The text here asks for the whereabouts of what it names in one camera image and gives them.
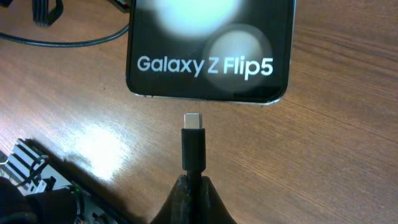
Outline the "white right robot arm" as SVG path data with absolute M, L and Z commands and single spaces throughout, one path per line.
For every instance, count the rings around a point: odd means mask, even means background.
M 1 155 L 1 223 L 132 223 L 31 141 Z M 153 223 L 234 223 L 206 168 L 205 137 L 182 138 L 182 167 Z

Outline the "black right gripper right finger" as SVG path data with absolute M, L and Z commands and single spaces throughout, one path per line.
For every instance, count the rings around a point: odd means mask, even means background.
M 199 196 L 199 223 L 202 224 L 236 224 L 229 214 L 221 197 L 218 195 L 211 179 L 201 178 Z

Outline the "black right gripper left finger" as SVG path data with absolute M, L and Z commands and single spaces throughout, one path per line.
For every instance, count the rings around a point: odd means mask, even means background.
M 163 206 L 150 224 L 184 224 L 189 223 L 190 188 L 188 177 L 180 175 Z

